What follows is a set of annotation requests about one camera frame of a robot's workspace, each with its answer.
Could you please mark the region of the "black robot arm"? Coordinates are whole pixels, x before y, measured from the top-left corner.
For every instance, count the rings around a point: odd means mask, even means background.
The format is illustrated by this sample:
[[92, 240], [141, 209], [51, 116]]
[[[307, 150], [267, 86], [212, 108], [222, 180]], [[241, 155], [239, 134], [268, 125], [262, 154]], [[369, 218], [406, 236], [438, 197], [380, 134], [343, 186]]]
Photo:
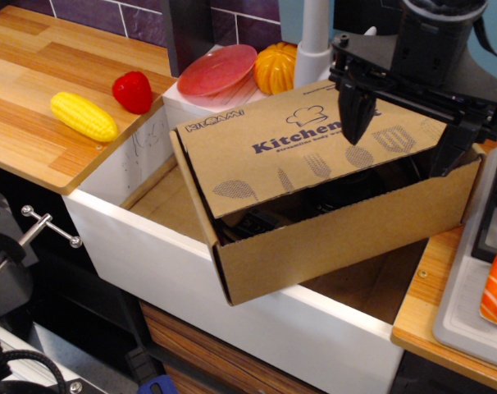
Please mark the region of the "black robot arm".
[[443, 122], [430, 175], [447, 176], [475, 143], [497, 140], [497, 77], [479, 66], [474, 34], [497, 57], [482, 15], [487, 1], [403, 1], [397, 34], [338, 34], [330, 79], [345, 139], [356, 145], [383, 101]]

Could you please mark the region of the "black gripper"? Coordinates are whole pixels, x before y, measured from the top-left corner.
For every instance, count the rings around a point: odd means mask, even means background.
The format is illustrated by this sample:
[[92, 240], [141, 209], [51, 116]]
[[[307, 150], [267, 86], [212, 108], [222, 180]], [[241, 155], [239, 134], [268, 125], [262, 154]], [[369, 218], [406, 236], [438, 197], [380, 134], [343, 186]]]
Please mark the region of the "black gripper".
[[497, 140], [497, 78], [464, 50], [440, 86], [390, 69], [396, 36], [338, 34], [332, 47], [336, 63], [330, 79], [339, 92], [345, 139], [356, 145], [367, 130], [377, 99], [443, 122], [431, 155], [429, 177], [448, 176], [477, 142]]

